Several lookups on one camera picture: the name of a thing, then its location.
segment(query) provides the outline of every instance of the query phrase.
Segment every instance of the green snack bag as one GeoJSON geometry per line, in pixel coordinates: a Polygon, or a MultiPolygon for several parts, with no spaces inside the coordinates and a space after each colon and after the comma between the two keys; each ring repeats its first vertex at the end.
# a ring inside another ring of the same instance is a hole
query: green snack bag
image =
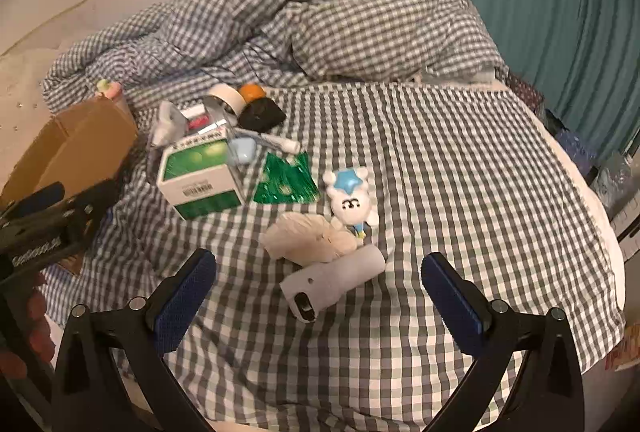
{"type": "Polygon", "coordinates": [[[269,152],[262,169],[262,180],[255,190],[254,201],[262,205],[281,203],[315,203],[320,198],[318,187],[309,171],[306,152],[294,158],[294,164],[269,152]]]}

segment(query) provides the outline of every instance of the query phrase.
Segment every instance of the screw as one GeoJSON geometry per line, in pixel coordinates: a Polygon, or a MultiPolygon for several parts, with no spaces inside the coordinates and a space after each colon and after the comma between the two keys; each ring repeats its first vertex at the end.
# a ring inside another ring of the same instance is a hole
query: screw
{"type": "Polygon", "coordinates": [[[140,311],[145,305],[146,299],[142,297],[135,297],[129,301],[129,309],[133,309],[134,311],[140,311]]]}
{"type": "Polygon", "coordinates": [[[86,313],[86,306],[84,304],[78,304],[73,309],[71,309],[71,315],[79,318],[86,313]]]}
{"type": "Polygon", "coordinates": [[[553,307],[553,309],[551,309],[551,316],[558,322],[562,322],[566,318],[564,311],[562,311],[560,307],[553,307]]]}
{"type": "Polygon", "coordinates": [[[509,306],[504,300],[497,299],[491,302],[491,309],[496,313],[506,313],[509,310],[509,306]]]}

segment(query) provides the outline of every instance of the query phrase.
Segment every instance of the orange ball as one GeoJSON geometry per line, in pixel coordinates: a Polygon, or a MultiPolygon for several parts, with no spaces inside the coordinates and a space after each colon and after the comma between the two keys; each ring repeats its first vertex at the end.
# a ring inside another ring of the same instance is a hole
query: orange ball
{"type": "Polygon", "coordinates": [[[266,92],[260,85],[255,83],[245,83],[238,91],[247,103],[251,103],[254,99],[266,96],[266,92]]]}

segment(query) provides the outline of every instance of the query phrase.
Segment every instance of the toy ear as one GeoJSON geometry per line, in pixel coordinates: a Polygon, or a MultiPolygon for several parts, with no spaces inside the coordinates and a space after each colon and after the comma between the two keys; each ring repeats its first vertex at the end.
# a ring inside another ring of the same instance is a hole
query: toy ear
{"type": "Polygon", "coordinates": [[[355,169],[356,171],[356,175],[360,178],[360,179],[366,179],[367,176],[369,176],[369,171],[365,168],[365,167],[357,167],[355,169]]]}
{"type": "Polygon", "coordinates": [[[322,180],[326,185],[332,185],[335,182],[335,174],[331,170],[327,170],[324,174],[322,174],[322,180]]]}

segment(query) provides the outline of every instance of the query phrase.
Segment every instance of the checkered bedsheet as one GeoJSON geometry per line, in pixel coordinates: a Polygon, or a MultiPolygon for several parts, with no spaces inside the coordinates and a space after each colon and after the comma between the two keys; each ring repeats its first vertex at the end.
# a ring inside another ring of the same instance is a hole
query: checkered bedsheet
{"type": "MultiPolygon", "coordinates": [[[[258,237],[287,210],[329,217],[326,199],[249,202],[185,222],[146,183],[141,144],[82,274],[47,272],[51,316],[64,323],[73,304],[104,310],[148,295],[206,247],[218,280],[166,356],[206,417],[279,430],[420,430],[471,362],[420,285],[419,262],[439,250],[489,299],[531,313],[563,307],[586,370],[622,336],[614,277],[526,106],[509,91],[389,81],[502,65],[467,0],[181,0],[85,39],[44,80],[54,112],[91,96],[98,78],[116,79],[144,133],[160,98],[186,105],[219,81],[268,84],[287,113],[274,132],[302,142],[319,185],[327,169],[372,171],[380,227],[367,241],[387,267],[316,322],[298,322],[278,288],[296,267],[267,256],[258,237]]],[[[248,197],[263,162],[261,151],[246,169],[248,197]]],[[[482,423],[497,416],[519,362],[482,423]]]]}

